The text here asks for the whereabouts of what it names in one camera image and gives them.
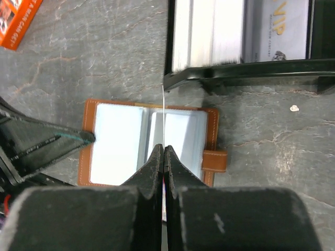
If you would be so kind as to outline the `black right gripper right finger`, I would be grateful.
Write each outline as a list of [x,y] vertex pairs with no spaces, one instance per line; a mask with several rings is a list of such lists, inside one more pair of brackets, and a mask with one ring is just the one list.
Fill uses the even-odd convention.
[[164,150],[169,250],[321,250],[307,208],[284,187],[208,187]]

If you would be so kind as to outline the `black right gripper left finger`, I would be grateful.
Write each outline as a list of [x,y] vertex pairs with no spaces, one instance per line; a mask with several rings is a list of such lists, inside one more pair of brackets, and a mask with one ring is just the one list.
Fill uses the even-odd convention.
[[1,231],[1,250],[160,250],[164,149],[124,184],[23,191]]

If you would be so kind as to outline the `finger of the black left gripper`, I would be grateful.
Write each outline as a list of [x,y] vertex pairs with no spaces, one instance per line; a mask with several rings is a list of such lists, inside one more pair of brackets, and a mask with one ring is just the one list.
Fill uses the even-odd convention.
[[15,186],[95,141],[93,133],[28,117],[1,99],[1,186]]

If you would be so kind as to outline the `tan leather card holder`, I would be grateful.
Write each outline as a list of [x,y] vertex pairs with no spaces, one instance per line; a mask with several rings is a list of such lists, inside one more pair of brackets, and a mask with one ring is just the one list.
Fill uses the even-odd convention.
[[[163,143],[162,106],[88,99],[82,127],[95,142],[80,152],[78,185],[120,185]],[[216,148],[218,127],[216,108],[165,106],[165,146],[209,186],[227,166],[227,152]]]

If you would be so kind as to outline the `thin white card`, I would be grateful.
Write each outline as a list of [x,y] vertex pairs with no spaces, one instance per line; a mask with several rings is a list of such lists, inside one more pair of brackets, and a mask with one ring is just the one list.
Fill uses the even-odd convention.
[[162,138],[163,138],[163,147],[165,147],[165,92],[164,86],[162,84]]

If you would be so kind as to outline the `black card box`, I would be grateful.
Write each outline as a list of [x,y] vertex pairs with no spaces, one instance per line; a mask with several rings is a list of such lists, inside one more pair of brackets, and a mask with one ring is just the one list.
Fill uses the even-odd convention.
[[263,77],[317,76],[322,82],[317,84],[321,94],[334,88],[334,59],[304,59],[259,63],[221,63],[216,66],[190,67],[178,73],[172,71],[172,49],[174,38],[175,1],[168,1],[167,38],[163,90],[170,91],[187,81],[200,81],[208,92],[208,80],[244,79]]

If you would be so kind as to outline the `silver VIP card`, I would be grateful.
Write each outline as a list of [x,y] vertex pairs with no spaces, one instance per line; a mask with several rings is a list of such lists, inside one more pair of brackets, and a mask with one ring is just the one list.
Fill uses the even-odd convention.
[[243,63],[306,58],[309,1],[245,1]]

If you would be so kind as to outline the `stack of white cards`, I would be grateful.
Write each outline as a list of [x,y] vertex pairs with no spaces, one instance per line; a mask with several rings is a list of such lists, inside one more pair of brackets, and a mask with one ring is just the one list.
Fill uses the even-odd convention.
[[172,72],[241,63],[245,1],[175,1]]

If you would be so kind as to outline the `orange product box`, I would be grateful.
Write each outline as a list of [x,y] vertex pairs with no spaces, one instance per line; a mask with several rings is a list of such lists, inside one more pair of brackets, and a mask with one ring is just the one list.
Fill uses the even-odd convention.
[[1,47],[16,51],[42,0],[1,1]]

